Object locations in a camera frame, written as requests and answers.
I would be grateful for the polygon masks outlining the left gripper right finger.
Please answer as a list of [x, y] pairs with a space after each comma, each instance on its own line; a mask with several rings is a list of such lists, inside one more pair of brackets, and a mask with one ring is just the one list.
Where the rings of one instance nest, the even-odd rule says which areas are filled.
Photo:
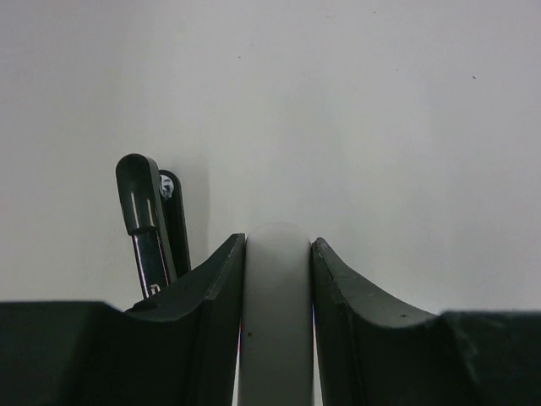
[[314, 324], [326, 405], [537, 405], [540, 314], [431, 314], [311, 247]]

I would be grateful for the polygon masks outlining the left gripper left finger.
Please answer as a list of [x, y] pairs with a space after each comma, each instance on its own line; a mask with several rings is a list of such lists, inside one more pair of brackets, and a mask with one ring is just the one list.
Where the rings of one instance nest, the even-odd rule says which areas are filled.
[[230, 404], [244, 245], [243, 234], [230, 236], [125, 311], [96, 301], [2, 303], [2, 404]]

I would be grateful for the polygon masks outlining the white stapler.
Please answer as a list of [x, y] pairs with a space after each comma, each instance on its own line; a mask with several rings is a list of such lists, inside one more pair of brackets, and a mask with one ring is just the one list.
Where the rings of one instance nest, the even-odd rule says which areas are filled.
[[310, 405], [314, 390], [310, 240], [276, 222], [246, 240], [238, 404]]

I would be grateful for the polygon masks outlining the black stapler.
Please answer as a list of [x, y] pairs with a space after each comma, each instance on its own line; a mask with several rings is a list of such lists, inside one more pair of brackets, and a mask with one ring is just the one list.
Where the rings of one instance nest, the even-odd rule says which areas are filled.
[[160, 293], [191, 270], [179, 178], [131, 153], [115, 168], [117, 191], [143, 296]]

